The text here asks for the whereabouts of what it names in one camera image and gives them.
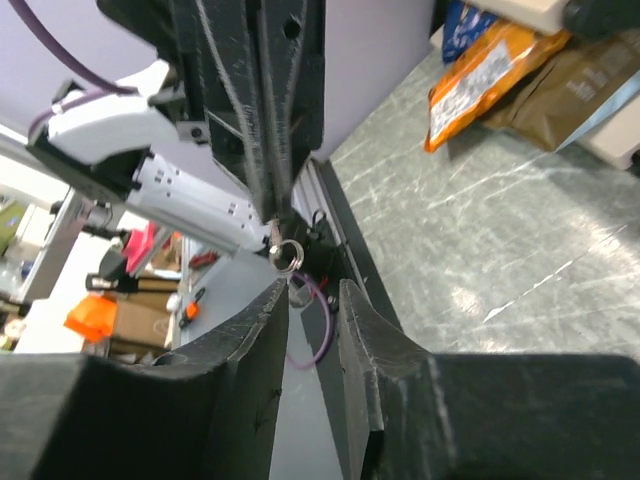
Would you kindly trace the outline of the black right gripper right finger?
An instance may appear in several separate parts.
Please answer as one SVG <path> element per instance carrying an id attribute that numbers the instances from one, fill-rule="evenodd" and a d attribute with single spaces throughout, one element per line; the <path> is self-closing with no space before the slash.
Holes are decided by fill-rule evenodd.
<path id="1" fill-rule="evenodd" d="M 355 479 L 635 479 L 639 366 L 582 354 L 432 353 L 340 284 Z"/>

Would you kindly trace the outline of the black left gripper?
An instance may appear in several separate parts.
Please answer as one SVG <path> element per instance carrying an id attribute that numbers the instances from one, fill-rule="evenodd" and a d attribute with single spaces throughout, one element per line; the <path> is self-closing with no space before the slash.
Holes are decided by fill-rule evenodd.
<path id="1" fill-rule="evenodd" d="M 250 195 L 262 220 L 276 217 L 267 162 L 258 59 L 246 1 L 97 0 L 100 12 L 179 65 L 195 54 L 196 104 L 216 162 Z"/>

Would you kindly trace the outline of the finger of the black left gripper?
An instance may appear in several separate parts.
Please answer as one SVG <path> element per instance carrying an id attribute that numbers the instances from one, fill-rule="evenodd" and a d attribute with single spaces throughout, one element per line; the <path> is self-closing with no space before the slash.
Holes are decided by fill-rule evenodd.
<path id="1" fill-rule="evenodd" d="M 296 180 L 323 141 L 325 19 L 324 1 L 261 1 L 255 11 L 264 220 L 290 216 Z"/>

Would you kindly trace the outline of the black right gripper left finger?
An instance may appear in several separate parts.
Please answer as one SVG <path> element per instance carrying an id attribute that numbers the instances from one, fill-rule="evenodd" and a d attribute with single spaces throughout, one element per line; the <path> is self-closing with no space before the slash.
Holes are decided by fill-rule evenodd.
<path id="1" fill-rule="evenodd" d="M 277 280 L 151 365 L 3 356 L 2 477 L 267 478 L 288 328 L 288 286 Z"/>

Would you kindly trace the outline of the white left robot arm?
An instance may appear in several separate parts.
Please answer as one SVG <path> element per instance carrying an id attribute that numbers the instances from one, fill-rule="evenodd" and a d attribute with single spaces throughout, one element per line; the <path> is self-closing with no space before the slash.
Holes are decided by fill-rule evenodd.
<path id="1" fill-rule="evenodd" d="M 323 138 L 322 1 L 102 1 L 157 52 L 112 83 L 82 65 L 29 5 L 12 5 L 77 79 L 28 134 L 76 191 L 232 255 L 302 254 L 295 183 Z"/>

